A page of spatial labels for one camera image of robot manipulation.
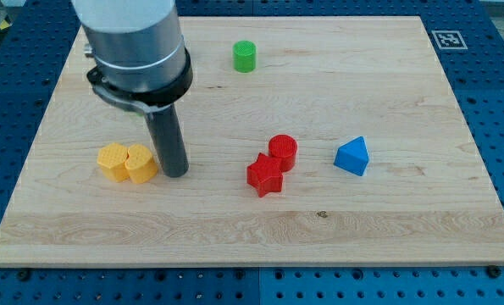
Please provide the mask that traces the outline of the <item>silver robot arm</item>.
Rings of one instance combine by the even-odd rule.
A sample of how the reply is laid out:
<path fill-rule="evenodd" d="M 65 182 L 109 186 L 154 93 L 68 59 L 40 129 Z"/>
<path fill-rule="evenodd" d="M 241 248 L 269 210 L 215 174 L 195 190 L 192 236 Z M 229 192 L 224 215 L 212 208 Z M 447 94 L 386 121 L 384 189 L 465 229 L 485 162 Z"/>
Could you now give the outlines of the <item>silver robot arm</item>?
<path fill-rule="evenodd" d="M 175 0 L 73 0 L 96 63 L 88 75 L 106 103 L 145 116 L 174 108 L 192 69 Z"/>

